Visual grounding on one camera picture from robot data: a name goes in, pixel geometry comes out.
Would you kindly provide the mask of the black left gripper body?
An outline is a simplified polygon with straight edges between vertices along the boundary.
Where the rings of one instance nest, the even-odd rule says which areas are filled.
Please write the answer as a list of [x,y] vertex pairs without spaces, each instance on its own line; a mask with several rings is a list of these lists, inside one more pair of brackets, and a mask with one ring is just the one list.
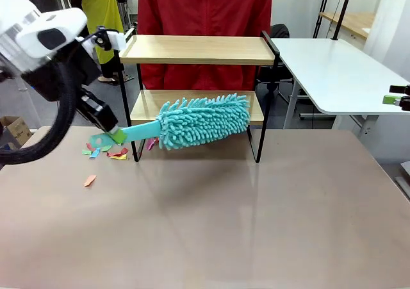
[[111,108],[98,99],[91,91],[79,88],[77,93],[77,111],[92,124],[105,133],[114,133],[118,130],[118,120]]

